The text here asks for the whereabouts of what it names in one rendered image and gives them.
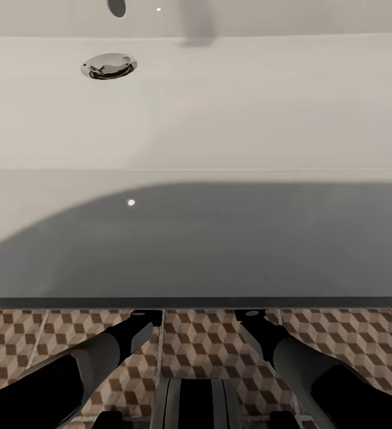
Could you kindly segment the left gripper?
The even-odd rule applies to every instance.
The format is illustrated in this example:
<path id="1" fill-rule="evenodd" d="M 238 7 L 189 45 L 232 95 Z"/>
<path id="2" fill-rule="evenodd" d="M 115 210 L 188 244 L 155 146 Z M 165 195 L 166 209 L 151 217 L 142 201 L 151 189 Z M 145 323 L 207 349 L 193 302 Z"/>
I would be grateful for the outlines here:
<path id="1" fill-rule="evenodd" d="M 134 310 L 132 313 L 136 312 L 147 312 L 152 319 L 152 323 L 154 327 L 160 327 L 162 323 L 162 310 Z"/>

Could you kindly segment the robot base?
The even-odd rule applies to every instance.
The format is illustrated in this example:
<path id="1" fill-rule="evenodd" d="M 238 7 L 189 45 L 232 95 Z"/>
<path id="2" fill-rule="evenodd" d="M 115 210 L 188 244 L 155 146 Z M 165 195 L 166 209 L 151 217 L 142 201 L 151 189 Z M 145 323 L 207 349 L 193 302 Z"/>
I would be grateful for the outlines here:
<path id="1" fill-rule="evenodd" d="M 92 429 L 123 429 L 121 411 L 102 411 Z M 292 412 L 272 411 L 269 429 L 300 429 Z"/>

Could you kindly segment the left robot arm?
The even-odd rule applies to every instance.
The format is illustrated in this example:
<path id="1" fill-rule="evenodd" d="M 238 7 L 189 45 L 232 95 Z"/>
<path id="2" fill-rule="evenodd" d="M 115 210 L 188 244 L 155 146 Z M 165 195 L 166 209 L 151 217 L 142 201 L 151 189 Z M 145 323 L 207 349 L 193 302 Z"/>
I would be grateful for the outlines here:
<path id="1" fill-rule="evenodd" d="M 160 327 L 162 310 L 130 318 L 23 371 L 0 389 L 0 429 L 62 429 L 95 390 Z"/>

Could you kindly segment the robot trunk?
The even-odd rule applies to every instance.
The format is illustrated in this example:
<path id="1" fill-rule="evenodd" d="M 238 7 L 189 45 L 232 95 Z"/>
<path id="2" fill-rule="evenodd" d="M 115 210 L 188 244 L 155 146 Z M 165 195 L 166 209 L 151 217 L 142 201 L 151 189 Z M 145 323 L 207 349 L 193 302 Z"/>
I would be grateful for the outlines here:
<path id="1" fill-rule="evenodd" d="M 231 379 L 161 379 L 150 429 L 242 429 Z"/>

